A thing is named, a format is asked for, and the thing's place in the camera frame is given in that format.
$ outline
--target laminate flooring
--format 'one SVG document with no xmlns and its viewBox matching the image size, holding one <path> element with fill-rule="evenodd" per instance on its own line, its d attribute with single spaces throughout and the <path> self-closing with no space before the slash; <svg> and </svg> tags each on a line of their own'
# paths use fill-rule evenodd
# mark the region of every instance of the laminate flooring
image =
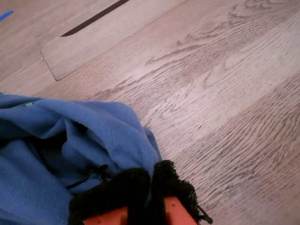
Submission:
<svg viewBox="0 0 300 225">
<path fill-rule="evenodd" d="M 214 224 L 300 224 L 300 1 L 187 0 L 60 81 L 39 52 L 57 26 L 20 55 L 1 32 L 0 91 L 126 103 Z"/>
</svg>

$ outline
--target floor plank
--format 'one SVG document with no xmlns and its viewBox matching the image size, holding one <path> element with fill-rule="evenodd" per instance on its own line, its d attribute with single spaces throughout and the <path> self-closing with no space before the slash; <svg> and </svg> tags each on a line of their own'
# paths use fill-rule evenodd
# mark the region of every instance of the floor plank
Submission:
<svg viewBox="0 0 300 225">
<path fill-rule="evenodd" d="M 143 124 L 155 132 L 165 156 L 225 124 L 300 70 L 299 20 L 300 12 L 164 101 L 145 106 L 147 112 L 142 101 L 133 105 Z"/>
<path fill-rule="evenodd" d="M 263 2 L 189 0 L 40 95 L 126 101 L 144 114 L 300 8 Z"/>
<path fill-rule="evenodd" d="M 0 86 L 5 86 L 1 91 L 31 95 L 53 83 L 46 63 L 40 66 L 40 48 L 115 1 L 1 0 L 1 10 L 14 11 L 0 22 L 0 30 L 5 31 L 0 33 Z M 24 87 L 19 80 L 26 82 Z M 26 90 L 31 81 L 32 89 Z"/>
<path fill-rule="evenodd" d="M 173 155 L 216 224 L 298 224 L 300 71 Z"/>
<path fill-rule="evenodd" d="M 80 32 L 57 37 L 41 53 L 61 80 L 184 1 L 131 0 Z"/>
</svg>

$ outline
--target blue sweatshirt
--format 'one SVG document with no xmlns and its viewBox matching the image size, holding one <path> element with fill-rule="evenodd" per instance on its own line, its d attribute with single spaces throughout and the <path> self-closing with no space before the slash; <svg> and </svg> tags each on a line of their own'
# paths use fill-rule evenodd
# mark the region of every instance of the blue sweatshirt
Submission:
<svg viewBox="0 0 300 225">
<path fill-rule="evenodd" d="M 117 102 L 82 102 L 0 94 L 0 224 L 66 225 L 72 195 L 109 175 L 161 156 L 151 131 Z"/>
</svg>

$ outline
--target blue object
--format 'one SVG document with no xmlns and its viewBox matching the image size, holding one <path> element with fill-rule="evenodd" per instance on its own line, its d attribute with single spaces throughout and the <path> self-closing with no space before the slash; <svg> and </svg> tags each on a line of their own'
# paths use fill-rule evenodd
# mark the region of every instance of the blue object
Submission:
<svg viewBox="0 0 300 225">
<path fill-rule="evenodd" d="M 8 17 L 12 13 L 13 13 L 13 11 L 8 11 L 8 12 L 0 15 L 0 21 L 3 20 L 4 18 Z"/>
<path fill-rule="evenodd" d="M 108 164 L 110 175 L 131 167 L 152 174 L 160 160 L 153 134 L 124 104 L 0 94 L 1 225 L 66 225 L 72 195 L 100 181 L 92 175 L 66 186 L 92 166 Z"/>
</svg>

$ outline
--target orange object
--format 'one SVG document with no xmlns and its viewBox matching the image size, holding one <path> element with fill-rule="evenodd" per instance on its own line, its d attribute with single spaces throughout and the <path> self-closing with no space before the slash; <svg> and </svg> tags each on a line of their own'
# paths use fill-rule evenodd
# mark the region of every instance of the orange object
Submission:
<svg viewBox="0 0 300 225">
<path fill-rule="evenodd" d="M 183 207 L 177 197 L 166 197 L 165 214 L 168 225 L 197 225 Z M 128 207 L 113 210 L 101 216 L 91 217 L 84 221 L 85 225 L 127 225 Z"/>
<path fill-rule="evenodd" d="M 177 197 L 164 198 L 168 225 L 197 225 Z"/>
<path fill-rule="evenodd" d="M 128 207 L 113 210 L 101 216 L 88 218 L 85 225 L 127 225 Z"/>
</svg>

